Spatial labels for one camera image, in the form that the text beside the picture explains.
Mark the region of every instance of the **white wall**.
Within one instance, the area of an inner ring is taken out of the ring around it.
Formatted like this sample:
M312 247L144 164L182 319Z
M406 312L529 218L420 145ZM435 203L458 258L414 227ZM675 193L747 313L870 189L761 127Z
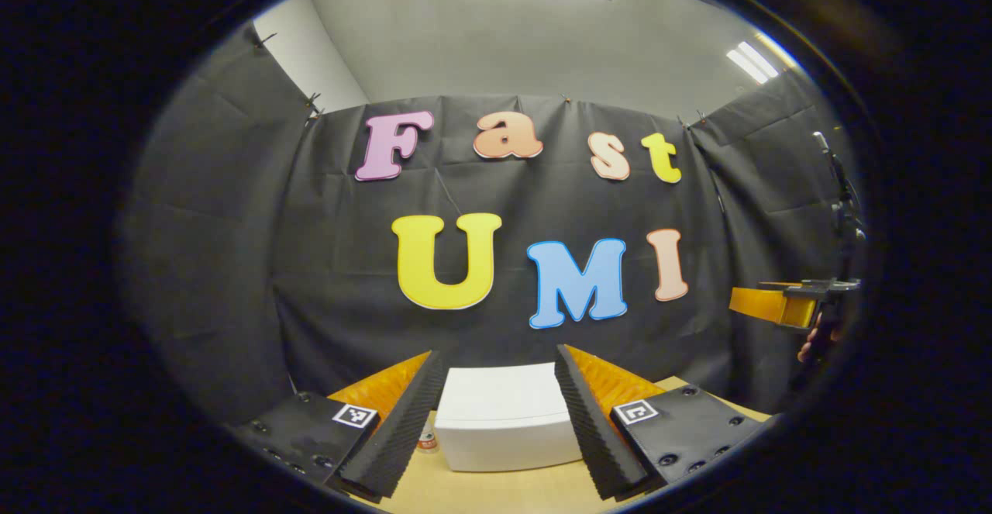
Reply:
M319 93L315 107L325 112L369 103L351 70L341 59L313 8L312 0L284 0L255 18L265 47L301 92Z

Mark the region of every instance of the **wooden table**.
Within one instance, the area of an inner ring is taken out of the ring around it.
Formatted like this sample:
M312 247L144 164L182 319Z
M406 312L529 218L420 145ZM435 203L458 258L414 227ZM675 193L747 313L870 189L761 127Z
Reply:
M673 376L655 384L659 388L672 390L683 386L685 382ZM723 398L719 400L756 421L764 422L769 418L766 414L731 404ZM431 423L433 416L435 412L431 412ZM410 458L410 465L407 466L407 471L400 479L400 485L397 486L392 498L384 498L379 504L358 497L352 498L394 514L435 512L593 514L605 512L615 508L617 504L638 499L640 496L620 503L613 499L600 500L583 461L571 461L568 464L524 469L524 471L485 473L451 471L444 461L444 446L440 443L439 451L434 454L422 453L419 450L414 452Z

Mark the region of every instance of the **ceiling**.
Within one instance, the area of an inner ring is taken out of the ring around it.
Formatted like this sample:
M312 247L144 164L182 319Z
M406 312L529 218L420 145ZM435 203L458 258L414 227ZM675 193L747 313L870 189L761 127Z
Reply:
M757 30L698 0L312 0L372 102L526 94L698 119L757 83Z

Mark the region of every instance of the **foam letter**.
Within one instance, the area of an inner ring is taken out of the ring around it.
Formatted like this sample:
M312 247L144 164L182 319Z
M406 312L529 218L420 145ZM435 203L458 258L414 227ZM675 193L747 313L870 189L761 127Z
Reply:
M593 320L612 319L627 312L620 278L620 256L626 249L620 239L596 242L585 271L580 273L578 264L560 242L531 245L527 256L538 264L538 313L531 316L531 327L553 328L564 323L564 314L557 308L559 295L575 321L582 320L593 292L596 303L589 309Z
M407 126L397 135L403 125L414 125L421 130L431 129L433 115L430 111L404 112L401 115L382 115L365 122L368 126L369 143L365 147L365 162L355 171L358 181L383 181L396 178L403 167L393 162L393 150L400 150L400 156L410 157L417 149L417 129Z
M479 119L482 132L475 136L475 153L479 156L494 158L513 156L534 157L545 149L545 144L538 141L534 132L534 121L520 112L492 112Z
M460 284L448 285L437 281L433 271L435 235L444 228L444 220L410 215L393 222L393 233L400 239L400 291L424 309L467 309L485 299L493 287L493 232L503 220L495 214L465 214L456 225L468 238L468 275Z
M618 137L607 133L592 133L589 135L589 150L592 150L592 168L602 178L613 178L616 181L630 176L630 164L621 156L623 143Z
M658 301L674 301L688 293L688 284L681 278L679 239L681 235L674 229L648 233L648 242L658 256L658 291L655 291Z
M651 136L641 139L641 146L647 147L651 153L651 167L655 169L655 175L665 182L679 182L681 171L672 167L669 156L676 154L676 147L665 142L665 136L660 133L653 133Z

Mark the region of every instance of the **fluorescent light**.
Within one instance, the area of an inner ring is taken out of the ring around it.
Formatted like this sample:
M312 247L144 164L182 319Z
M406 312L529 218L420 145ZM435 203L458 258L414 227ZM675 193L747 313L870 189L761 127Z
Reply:
M768 81L768 76L762 74L761 70L758 70L757 66L752 64L750 60L744 58L744 56L741 55L736 50L731 49L730 52L727 53L727 58L734 61L734 64L744 69L744 72L750 74L751 77L757 80L759 84L764 84L766 81Z
M793 57L789 56L786 50L784 50L782 47L779 47L779 44L776 43L775 41L772 41L771 38L768 37L768 35L765 35L764 33L758 33L757 35L755 35L755 37L758 38L758 41L764 43L765 47L768 47L769 51L775 53L775 56L779 57L779 60L782 61L784 65L786 65L789 68L796 68L798 66L796 64L796 61L793 60Z
M746 42L741 41L741 44L737 45L737 48L740 49L742 53L744 53L744 56L750 58L751 62L757 64L758 68L761 69L761 71L764 72L766 75L768 75L769 78L775 78L776 76L779 75L779 71L776 70L775 67L772 66L768 61L766 61L765 57L761 56L761 54L759 54L758 51L755 51L754 47L751 47L751 45L748 45Z

